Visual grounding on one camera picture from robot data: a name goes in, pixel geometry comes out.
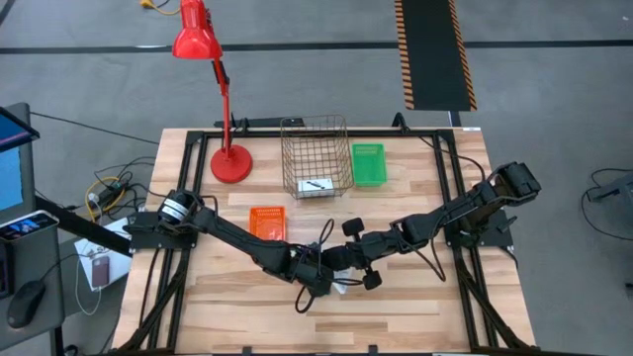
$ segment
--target lamp base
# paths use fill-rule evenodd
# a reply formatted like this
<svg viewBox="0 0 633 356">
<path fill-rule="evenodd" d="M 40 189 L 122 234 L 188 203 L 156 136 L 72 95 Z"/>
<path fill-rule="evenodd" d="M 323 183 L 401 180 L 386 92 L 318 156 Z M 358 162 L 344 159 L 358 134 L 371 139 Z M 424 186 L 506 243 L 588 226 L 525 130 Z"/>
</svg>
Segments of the lamp base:
<svg viewBox="0 0 633 356">
<path fill-rule="evenodd" d="M 220 148 L 211 157 L 211 171 L 223 183 L 237 183 L 248 177 L 253 167 L 253 158 L 248 150 L 232 144 L 226 159 L 225 149 Z"/>
</svg>

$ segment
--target red desk lamp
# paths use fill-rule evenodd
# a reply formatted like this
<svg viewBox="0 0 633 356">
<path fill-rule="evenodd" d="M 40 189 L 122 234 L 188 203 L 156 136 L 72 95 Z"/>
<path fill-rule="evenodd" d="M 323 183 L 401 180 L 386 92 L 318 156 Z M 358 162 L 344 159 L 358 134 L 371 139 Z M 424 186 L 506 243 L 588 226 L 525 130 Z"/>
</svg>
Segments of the red desk lamp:
<svg viewBox="0 0 633 356">
<path fill-rule="evenodd" d="M 185 59 L 211 59 L 220 85 L 225 104 L 225 139 L 221 147 L 211 158 L 211 171 L 219 181 L 237 183 L 248 176 L 253 166 L 253 159 L 246 148 L 230 144 L 228 128 L 228 77 L 220 58 L 222 48 L 216 40 L 211 24 L 211 13 L 205 8 L 203 0 L 182 0 L 182 31 L 174 42 L 173 55 Z"/>
</svg>

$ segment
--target wire basket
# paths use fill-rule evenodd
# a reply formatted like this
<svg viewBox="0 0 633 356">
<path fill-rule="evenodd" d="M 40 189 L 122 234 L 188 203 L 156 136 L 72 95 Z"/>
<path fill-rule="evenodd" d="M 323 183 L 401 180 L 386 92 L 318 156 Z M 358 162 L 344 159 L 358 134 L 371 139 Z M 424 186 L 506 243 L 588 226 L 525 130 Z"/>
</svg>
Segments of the wire basket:
<svg viewBox="0 0 633 356">
<path fill-rule="evenodd" d="M 295 199 L 340 197 L 354 185 L 345 119 L 303 119 L 303 128 L 281 122 L 284 190 Z"/>
</svg>

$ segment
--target lamp shade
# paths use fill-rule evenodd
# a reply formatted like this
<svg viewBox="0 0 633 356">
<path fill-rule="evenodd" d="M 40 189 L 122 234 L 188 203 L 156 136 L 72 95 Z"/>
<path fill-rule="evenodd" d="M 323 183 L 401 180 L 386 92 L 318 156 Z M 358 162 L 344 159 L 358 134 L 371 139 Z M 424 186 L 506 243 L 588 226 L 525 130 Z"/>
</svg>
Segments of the lamp shade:
<svg viewBox="0 0 633 356">
<path fill-rule="evenodd" d="M 182 31 L 176 37 L 172 53 L 185 59 L 213 59 L 222 56 L 211 20 L 203 0 L 182 0 L 180 3 Z"/>
</svg>

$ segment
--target green plastic basket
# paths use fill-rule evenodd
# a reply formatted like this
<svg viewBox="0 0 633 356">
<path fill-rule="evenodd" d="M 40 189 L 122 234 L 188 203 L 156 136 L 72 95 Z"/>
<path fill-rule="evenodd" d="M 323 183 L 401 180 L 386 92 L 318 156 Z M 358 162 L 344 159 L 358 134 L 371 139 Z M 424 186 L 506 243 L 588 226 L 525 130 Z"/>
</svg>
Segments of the green plastic basket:
<svg viewBox="0 0 633 356">
<path fill-rule="evenodd" d="M 381 143 L 352 144 L 354 182 L 358 187 L 377 187 L 387 182 L 385 147 Z"/>
</svg>

